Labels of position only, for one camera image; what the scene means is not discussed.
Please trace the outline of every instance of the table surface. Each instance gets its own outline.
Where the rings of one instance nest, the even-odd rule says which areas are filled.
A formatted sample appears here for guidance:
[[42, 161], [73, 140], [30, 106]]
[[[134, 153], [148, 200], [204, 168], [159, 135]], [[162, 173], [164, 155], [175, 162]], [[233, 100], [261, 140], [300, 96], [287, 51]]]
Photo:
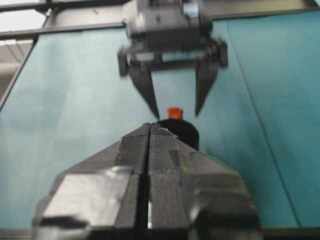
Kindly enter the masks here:
[[[152, 74], [161, 118], [181, 107], [200, 151], [238, 170], [265, 227], [320, 223], [320, 13], [214, 22], [227, 41], [199, 117], [195, 71]], [[118, 73], [124, 29], [43, 35], [0, 112], [0, 228], [29, 228], [54, 177], [145, 122]]]

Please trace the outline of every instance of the black robotic claw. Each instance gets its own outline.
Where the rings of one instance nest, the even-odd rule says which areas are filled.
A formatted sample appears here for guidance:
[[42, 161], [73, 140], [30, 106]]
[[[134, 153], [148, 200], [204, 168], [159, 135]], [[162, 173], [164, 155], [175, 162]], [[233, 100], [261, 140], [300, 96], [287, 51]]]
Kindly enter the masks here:
[[241, 176], [146, 123], [60, 173], [32, 240], [262, 240]]
[[[195, 68], [195, 114], [198, 115], [219, 66], [228, 66], [227, 44], [210, 37], [212, 22], [206, 18], [201, 0], [132, 0], [123, 9], [128, 16], [124, 22], [132, 46], [118, 51], [120, 75], [129, 74], [159, 118], [151, 71]], [[164, 54], [177, 52], [193, 56], [185, 60], [163, 59]]]

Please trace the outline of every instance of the teal surface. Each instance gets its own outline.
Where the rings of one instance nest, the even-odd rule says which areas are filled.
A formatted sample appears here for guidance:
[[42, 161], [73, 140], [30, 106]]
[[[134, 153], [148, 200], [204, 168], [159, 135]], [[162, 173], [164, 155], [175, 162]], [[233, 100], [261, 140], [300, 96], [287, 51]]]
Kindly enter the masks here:
[[[226, 39], [199, 117], [194, 70], [154, 73], [160, 115], [182, 107], [200, 151], [238, 170], [263, 226], [320, 225], [320, 13], [214, 23]], [[123, 29], [43, 35], [0, 112], [0, 228], [28, 228], [55, 175], [156, 119], [116, 52]]]

